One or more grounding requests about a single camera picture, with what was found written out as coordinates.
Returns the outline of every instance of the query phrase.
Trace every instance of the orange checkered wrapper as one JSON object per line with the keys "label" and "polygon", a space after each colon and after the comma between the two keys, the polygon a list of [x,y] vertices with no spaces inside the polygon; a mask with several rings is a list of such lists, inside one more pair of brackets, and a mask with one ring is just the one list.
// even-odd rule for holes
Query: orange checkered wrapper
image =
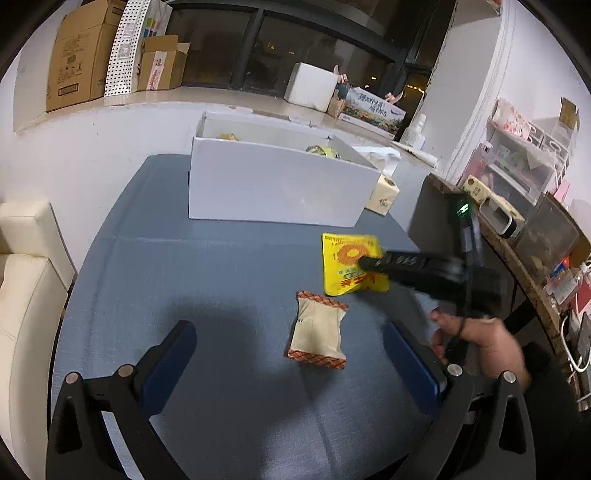
{"label": "orange checkered wrapper", "polygon": [[345,368],[347,357],[340,349],[340,322],[349,306],[309,291],[297,294],[300,306],[287,356],[297,362]]}

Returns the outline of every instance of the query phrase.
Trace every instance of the cushion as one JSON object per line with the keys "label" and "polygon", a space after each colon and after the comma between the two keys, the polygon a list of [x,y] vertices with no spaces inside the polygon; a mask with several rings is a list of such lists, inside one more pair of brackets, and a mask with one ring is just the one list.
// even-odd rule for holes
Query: cushion
{"label": "cushion", "polygon": [[66,303],[45,257],[0,255],[0,435],[31,480],[45,478],[51,354]]}
{"label": "cushion", "polygon": [[47,257],[64,288],[72,284],[74,267],[45,200],[0,203],[0,253]]}

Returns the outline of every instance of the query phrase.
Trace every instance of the white cardboard box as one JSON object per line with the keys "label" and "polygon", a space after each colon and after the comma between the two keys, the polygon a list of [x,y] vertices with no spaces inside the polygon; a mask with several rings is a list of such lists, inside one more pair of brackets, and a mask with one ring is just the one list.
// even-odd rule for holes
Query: white cardboard box
{"label": "white cardboard box", "polygon": [[295,105],[326,112],[339,76],[307,63],[296,63],[283,98]]}
{"label": "white cardboard box", "polygon": [[[347,160],[306,153],[311,145],[329,145]],[[206,112],[193,139],[189,217],[351,227],[380,173],[320,128]]]}

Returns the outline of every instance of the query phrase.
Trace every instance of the blue tablecloth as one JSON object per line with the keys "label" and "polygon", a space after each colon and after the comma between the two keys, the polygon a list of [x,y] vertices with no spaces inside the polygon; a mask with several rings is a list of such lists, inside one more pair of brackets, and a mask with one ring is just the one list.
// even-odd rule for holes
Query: blue tablecloth
{"label": "blue tablecloth", "polygon": [[[284,357],[296,292],[323,292],[323,232],[372,233],[386,249],[416,250],[408,236],[368,211],[353,229],[190,220],[189,165],[183,155],[148,157],[95,238],[59,336],[52,412],[66,373],[110,375],[186,319],[197,349],[151,422],[189,478],[360,479],[411,451],[428,419],[381,329],[396,316],[426,340],[432,300],[396,285],[340,297],[350,305],[346,368]],[[128,475],[140,478],[107,421]]]}

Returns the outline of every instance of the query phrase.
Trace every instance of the black cable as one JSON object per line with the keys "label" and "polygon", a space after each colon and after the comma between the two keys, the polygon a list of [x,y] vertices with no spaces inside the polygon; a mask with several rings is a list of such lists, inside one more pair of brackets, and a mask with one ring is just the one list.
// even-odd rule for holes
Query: black cable
{"label": "black cable", "polygon": [[445,357],[451,364],[463,365],[466,360],[466,354],[468,352],[468,342],[462,339],[462,333],[466,326],[466,320],[470,316],[472,308],[472,290],[474,280],[474,251],[471,248],[472,241],[466,241],[464,245],[465,257],[466,257],[466,295],[464,298],[464,308],[460,312],[460,328],[457,333],[452,337],[446,346]]}

